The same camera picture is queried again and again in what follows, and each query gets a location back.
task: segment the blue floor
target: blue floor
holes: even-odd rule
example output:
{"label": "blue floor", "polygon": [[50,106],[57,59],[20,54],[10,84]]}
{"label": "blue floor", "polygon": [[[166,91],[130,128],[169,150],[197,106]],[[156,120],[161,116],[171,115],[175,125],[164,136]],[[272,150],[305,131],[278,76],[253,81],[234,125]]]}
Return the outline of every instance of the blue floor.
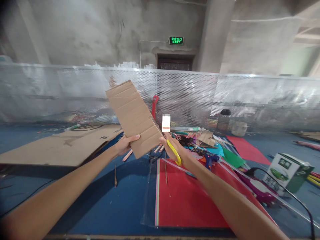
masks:
{"label": "blue floor", "polygon": [[[0,125],[0,153],[17,148],[42,137],[63,132],[62,125]],[[320,152],[294,144],[293,140],[305,141],[292,134],[251,134],[245,139],[265,156],[278,152],[289,153],[310,162],[320,172]],[[105,148],[114,144],[110,142]],[[51,230],[54,234],[101,234],[101,235],[177,235],[177,236],[234,236],[226,229],[176,229],[155,228],[152,214],[155,188],[154,179],[149,179],[150,163],[147,156],[138,160],[134,155],[123,163],[122,157],[111,162],[89,185],[69,210]],[[114,187],[114,165],[117,165],[118,186]],[[248,161],[250,166],[257,166]],[[15,166],[9,176],[0,182],[1,209],[3,214],[42,184],[64,176],[73,168],[49,166]],[[320,189],[306,182],[296,196],[307,205],[314,219],[320,222]],[[302,212],[293,200],[288,202]],[[289,237],[308,237],[310,224],[301,216],[286,209],[267,209],[279,227]]]}

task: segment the forearm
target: forearm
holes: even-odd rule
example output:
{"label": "forearm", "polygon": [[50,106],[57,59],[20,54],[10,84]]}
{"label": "forearm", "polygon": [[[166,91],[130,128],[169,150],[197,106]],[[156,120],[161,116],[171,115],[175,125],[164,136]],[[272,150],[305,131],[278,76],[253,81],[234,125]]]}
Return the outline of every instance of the forearm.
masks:
{"label": "forearm", "polygon": [[288,240],[288,237],[241,193],[208,171],[190,154],[183,158],[184,166],[202,183],[239,239]]}
{"label": "forearm", "polygon": [[113,147],[97,158],[52,183],[7,215],[8,239],[42,239],[87,188],[94,178],[116,157]]}

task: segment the exit sign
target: exit sign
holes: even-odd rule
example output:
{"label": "exit sign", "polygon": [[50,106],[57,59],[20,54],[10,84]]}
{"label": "exit sign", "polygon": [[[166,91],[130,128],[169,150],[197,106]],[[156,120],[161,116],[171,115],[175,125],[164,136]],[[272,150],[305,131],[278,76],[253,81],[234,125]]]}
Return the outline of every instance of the exit sign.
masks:
{"label": "exit sign", "polygon": [[183,38],[182,37],[170,37],[169,44],[183,45]]}

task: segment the red foam sheet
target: red foam sheet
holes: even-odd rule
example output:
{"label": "red foam sheet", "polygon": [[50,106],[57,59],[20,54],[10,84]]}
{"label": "red foam sheet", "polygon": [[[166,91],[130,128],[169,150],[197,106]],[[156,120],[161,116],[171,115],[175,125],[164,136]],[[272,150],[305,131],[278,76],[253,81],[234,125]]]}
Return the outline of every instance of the red foam sheet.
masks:
{"label": "red foam sheet", "polygon": [[[197,179],[167,163],[168,184],[166,184],[165,162],[161,159],[158,161],[156,226],[229,228],[219,209]],[[237,181],[237,176],[231,175],[219,164],[213,166],[212,171],[245,195],[270,218],[252,193]]]}
{"label": "red foam sheet", "polygon": [[270,166],[270,161],[245,139],[233,136],[227,136],[227,139],[232,142],[243,159]]}

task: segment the metal mesh panel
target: metal mesh panel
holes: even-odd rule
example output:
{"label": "metal mesh panel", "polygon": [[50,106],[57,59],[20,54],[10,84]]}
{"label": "metal mesh panel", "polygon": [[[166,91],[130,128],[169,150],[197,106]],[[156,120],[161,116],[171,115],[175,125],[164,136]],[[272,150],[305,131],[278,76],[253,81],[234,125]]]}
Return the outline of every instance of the metal mesh panel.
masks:
{"label": "metal mesh panel", "polygon": [[223,108],[249,131],[319,130],[320,80],[154,69],[0,64],[0,119],[118,123],[105,91],[129,79],[156,121],[214,128]]}

